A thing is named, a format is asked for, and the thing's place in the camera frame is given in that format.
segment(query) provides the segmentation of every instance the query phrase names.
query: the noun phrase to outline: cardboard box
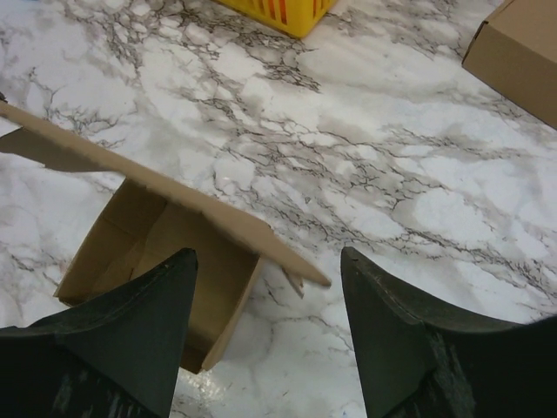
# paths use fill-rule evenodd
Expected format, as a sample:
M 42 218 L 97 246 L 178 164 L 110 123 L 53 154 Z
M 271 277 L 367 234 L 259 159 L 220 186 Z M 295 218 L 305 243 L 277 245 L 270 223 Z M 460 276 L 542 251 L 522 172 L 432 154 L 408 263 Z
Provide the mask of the cardboard box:
M 480 26 L 463 66 L 557 129 L 557 1 L 506 0 Z
M 182 366 L 197 373 L 221 358 L 258 277 L 262 259 L 302 279 L 330 281 L 281 242 L 262 220 L 0 102 L 0 116 L 22 126 L 0 138 L 0 152 L 63 172 L 121 172 L 124 183 L 79 248 L 56 296 L 75 306 L 136 278 L 183 247 L 199 270 Z

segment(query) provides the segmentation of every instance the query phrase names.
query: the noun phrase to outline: cardboard flap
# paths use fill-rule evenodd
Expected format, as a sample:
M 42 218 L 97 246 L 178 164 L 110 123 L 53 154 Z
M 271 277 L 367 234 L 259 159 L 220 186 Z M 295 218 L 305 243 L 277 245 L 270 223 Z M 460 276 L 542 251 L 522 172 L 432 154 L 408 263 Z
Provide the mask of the cardboard flap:
M 101 172 L 104 168 L 83 156 L 60 148 L 41 135 L 19 128 L 0 138 L 0 152 L 15 154 L 57 172 Z
M 26 131 L 36 134 L 32 137 L 24 135 L 23 138 L 27 138 L 25 140 L 34 138 L 34 141 L 37 142 L 40 139 L 44 143 L 49 143 L 50 148 L 58 149 L 58 156 L 77 155 L 90 166 L 98 167 L 100 170 L 121 172 L 128 179 L 144 185 L 148 190 L 193 211 L 203 213 L 208 220 L 231 238 L 279 264 L 289 274 L 322 286 L 331 285 L 329 279 L 278 239 L 272 229 L 261 219 L 182 185 L 114 152 L 105 150 L 70 131 L 9 104 L 0 102 L 0 116 L 21 125 Z M 34 155 L 34 157 L 43 159 L 40 155 Z

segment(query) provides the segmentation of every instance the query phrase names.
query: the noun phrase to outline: yellow plastic crate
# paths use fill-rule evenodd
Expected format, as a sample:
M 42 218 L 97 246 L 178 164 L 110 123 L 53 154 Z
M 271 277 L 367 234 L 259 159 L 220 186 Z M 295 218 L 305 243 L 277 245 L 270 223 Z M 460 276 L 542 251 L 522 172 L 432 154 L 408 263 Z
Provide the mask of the yellow plastic crate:
M 304 37 L 337 0 L 217 0 L 293 37 Z

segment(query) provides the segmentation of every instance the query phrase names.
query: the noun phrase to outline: marble surface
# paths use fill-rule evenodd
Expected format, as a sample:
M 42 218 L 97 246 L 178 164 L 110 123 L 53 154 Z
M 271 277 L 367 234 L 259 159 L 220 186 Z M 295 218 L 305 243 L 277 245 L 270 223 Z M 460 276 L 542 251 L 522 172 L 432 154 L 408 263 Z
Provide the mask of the marble surface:
M 0 1 L 12 104 L 265 219 L 333 279 L 299 300 L 269 265 L 173 418 L 365 416 L 344 245 L 476 312 L 557 314 L 557 134 L 460 67 L 497 3 L 339 0 L 298 42 L 207 0 Z M 0 325 L 62 309 L 121 180 L 0 154 Z

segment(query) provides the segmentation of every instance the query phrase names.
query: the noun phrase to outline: black object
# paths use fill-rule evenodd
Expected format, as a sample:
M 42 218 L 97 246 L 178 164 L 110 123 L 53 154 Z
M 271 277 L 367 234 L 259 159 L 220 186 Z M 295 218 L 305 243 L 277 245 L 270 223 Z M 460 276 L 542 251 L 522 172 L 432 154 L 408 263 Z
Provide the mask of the black object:
M 518 325 L 469 312 L 350 247 L 341 272 L 368 418 L 557 414 L 557 317 Z
M 184 249 L 78 307 L 0 330 L 0 415 L 168 417 L 197 270 Z

